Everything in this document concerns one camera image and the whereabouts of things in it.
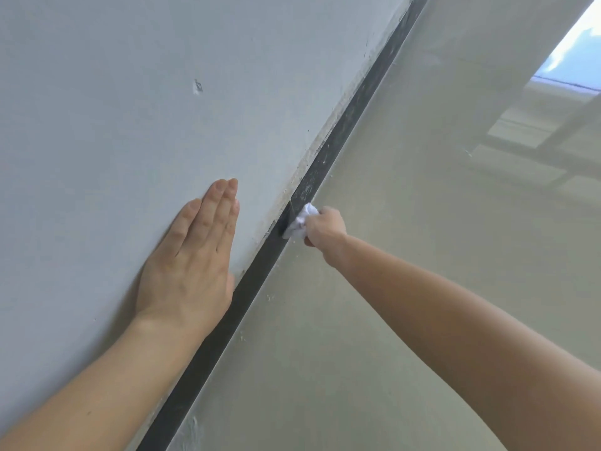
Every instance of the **concrete wall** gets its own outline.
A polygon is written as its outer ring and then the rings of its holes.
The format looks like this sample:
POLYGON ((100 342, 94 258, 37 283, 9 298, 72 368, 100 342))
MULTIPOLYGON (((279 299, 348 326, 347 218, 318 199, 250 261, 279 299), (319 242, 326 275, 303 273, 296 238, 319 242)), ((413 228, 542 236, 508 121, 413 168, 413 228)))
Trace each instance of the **concrete wall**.
POLYGON ((123 328, 219 177, 242 273, 408 3, 0 0, 0 432, 123 328))

